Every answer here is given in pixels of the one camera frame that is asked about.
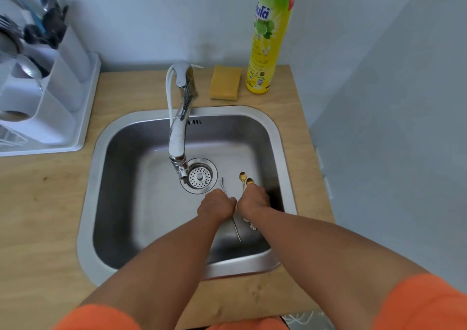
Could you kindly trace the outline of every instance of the cutlery holder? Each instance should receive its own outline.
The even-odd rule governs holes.
[[[3,63],[0,68],[0,111],[19,111],[29,118],[0,125],[48,145],[70,142],[77,129],[73,113],[84,105],[87,86],[93,75],[89,54],[68,26],[57,50],[45,45],[24,44],[24,55],[32,56],[49,73],[37,81],[18,64]]]

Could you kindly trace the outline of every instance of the dish soap bottle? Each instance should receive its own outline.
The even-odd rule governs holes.
[[[247,88],[255,94],[263,94],[271,86],[294,3],[295,0],[258,0],[247,71]]]

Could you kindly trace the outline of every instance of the stainless steel sink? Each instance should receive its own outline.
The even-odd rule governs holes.
[[[78,258],[96,285],[155,239],[196,216],[205,193],[220,188],[239,199],[245,171],[296,214],[279,131],[263,112],[245,106],[193,109],[186,129],[191,180],[183,184],[168,156],[167,110],[127,114],[98,138],[78,233]],[[205,278],[265,272],[279,260],[258,230],[234,214],[219,228]]]

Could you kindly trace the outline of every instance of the sponge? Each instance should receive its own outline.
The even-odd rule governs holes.
[[[242,68],[215,66],[209,96],[213,99],[237,101],[241,73]]]

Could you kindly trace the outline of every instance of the person's left hand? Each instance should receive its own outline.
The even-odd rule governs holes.
[[[220,225],[234,213],[236,204],[235,197],[229,198],[222,190],[216,188],[206,194],[198,208],[198,215],[207,216]]]

